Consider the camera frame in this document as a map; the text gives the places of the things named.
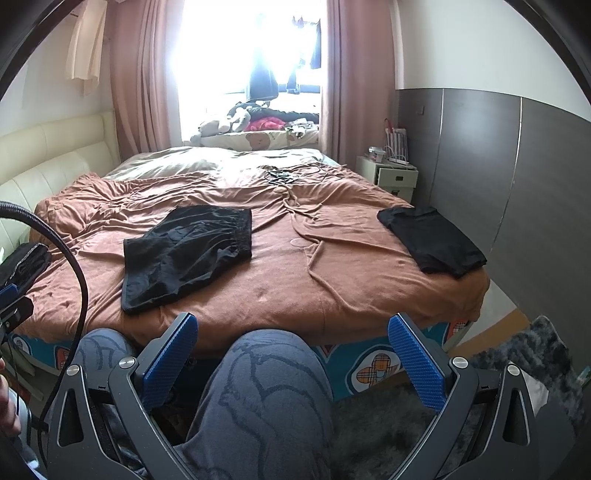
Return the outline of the person's left hand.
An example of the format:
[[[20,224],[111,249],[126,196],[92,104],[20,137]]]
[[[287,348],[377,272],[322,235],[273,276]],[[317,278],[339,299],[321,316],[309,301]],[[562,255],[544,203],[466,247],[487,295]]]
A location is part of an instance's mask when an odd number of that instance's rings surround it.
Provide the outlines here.
[[[16,404],[10,397],[10,387],[3,374],[0,375],[0,426],[1,430],[13,438],[21,433],[21,422]]]

